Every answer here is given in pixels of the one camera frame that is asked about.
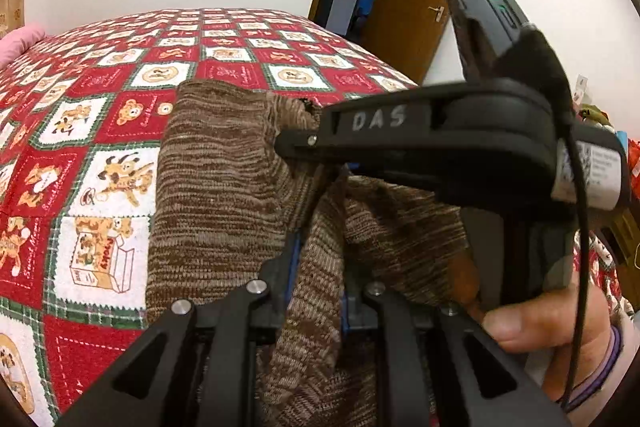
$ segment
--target metal screw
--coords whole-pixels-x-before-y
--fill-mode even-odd
[[[455,317],[456,315],[458,315],[457,306],[453,302],[441,306],[440,311],[443,315],[447,315],[449,317]]]
[[[186,315],[190,310],[191,302],[187,299],[178,299],[171,304],[171,311],[176,315]]]
[[[260,295],[267,290],[267,283],[262,279],[253,279],[246,284],[246,290],[254,295]]]
[[[370,282],[369,284],[367,284],[365,291],[369,294],[369,295],[373,295],[374,297],[380,297],[384,292],[385,292],[386,288],[384,283],[380,282],[380,281],[373,281]]]

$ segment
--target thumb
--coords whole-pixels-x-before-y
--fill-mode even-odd
[[[482,326],[510,353],[571,343],[578,301],[577,274],[562,290],[542,294],[520,304],[488,312]],[[582,344],[609,332],[609,309],[602,291],[590,285]]]

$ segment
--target brown knit sweater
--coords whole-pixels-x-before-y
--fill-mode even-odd
[[[375,423],[372,345],[340,337],[343,259],[410,299],[447,298],[446,266],[466,247],[456,208],[421,190],[287,164],[283,128],[313,128],[300,100],[212,80],[178,89],[159,156],[148,254],[150,322],[174,299],[204,303],[257,276],[287,232],[307,231],[287,318],[258,357],[267,425]]]

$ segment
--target red checkered bedspread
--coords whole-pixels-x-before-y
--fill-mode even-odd
[[[40,426],[145,327],[160,140],[175,87],[194,76],[321,105],[415,86],[276,10],[92,23],[1,71],[0,374]]]

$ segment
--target black cable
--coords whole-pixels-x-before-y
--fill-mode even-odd
[[[587,297],[589,294],[589,216],[587,189],[582,170],[582,162],[578,153],[578,146],[571,130],[571,126],[566,127],[564,142],[569,155],[569,163],[574,173],[574,185],[576,196],[576,210],[578,214],[578,228],[580,230],[580,285],[578,287],[578,306],[575,314],[574,338],[571,346],[571,360],[569,362],[569,372],[567,374],[564,394],[560,402],[562,409],[568,412],[569,399],[574,389],[575,374],[578,369],[580,358],[580,346],[582,345],[582,331],[584,330],[584,319],[587,311]]]
[[[580,230],[580,287],[569,372],[561,400],[562,409],[566,412],[578,369],[589,290],[589,206],[582,163],[572,131],[575,123],[574,102],[569,81],[558,56],[546,41],[545,36],[533,25],[527,25],[522,29],[518,42],[495,61],[494,71],[497,76],[510,77],[533,87],[549,101],[558,136],[564,139],[571,170],[574,173],[576,211]]]

